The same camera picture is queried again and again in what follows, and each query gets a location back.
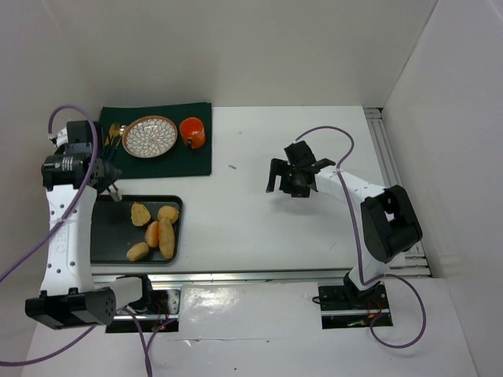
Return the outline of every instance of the patterned plate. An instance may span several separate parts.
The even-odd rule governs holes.
[[[177,137],[176,125],[168,118],[158,115],[145,116],[126,128],[123,147],[134,157],[151,159],[169,151]]]

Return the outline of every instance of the black tray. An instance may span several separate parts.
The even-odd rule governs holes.
[[[157,211],[162,206],[172,206],[180,211],[178,220],[173,224],[173,258],[164,259],[159,249],[152,249],[138,262],[129,262],[127,251],[136,243],[145,242],[146,228],[138,228],[131,223],[131,206],[134,202],[148,208],[156,220]],[[159,264],[169,263],[176,258],[182,222],[183,203],[178,196],[123,195],[121,202],[114,202],[110,196],[99,196],[93,208],[91,224],[91,263],[94,264]]]

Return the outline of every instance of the robotic arm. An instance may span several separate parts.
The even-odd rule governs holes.
[[[307,198],[310,190],[324,192],[346,203],[343,186],[337,176],[336,164],[329,159],[319,161],[305,141],[285,148],[288,162],[272,159],[267,192],[274,191],[276,176],[281,177],[280,190],[295,198]],[[341,170],[351,202],[362,216],[362,268],[365,280],[389,270],[393,258],[408,251],[421,240],[423,233],[406,190],[395,185],[385,188],[371,184]],[[358,266],[345,277],[356,295],[365,295],[379,283],[363,285]]]
[[[101,158],[101,127],[97,126],[98,158],[90,181],[71,215],[49,241],[46,274],[40,296],[25,302],[25,313],[53,329],[110,324],[116,310],[142,297],[152,286],[146,276],[129,276],[94,289],[90,265],[91,216],[97,195],[120,176]],[[69,122],[54,139],[57,152],[42,165],[43,185],[53,228],[75,197],[90,169],[92,137],[89,123]],[[120,199],[116,192],[115,199]]]

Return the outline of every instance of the orange mug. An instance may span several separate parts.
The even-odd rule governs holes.
[[[206,141],[203,122],[198,118],[187,118],[180,123],[180,134],[183,143],[190,149],[201,148]]]

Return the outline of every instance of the green cloth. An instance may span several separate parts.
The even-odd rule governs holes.
[[[121,179],[134,178],[164,178],[189,177],[211,174],[211,104],[174,104],[152,108],[102,108],[100,123],[103,134],[113,123],[130,125],[136,119],[148,115],[160,115],[171,120],[178,128],[178,138],[173,148],[159,157],[139,159],[128,154],[119,145],[112,164],[123,172]],[[180,135],[180,123],[191,116],[199,118],[204,124],[206,143],[201,148],[190,150],[184,144]]]

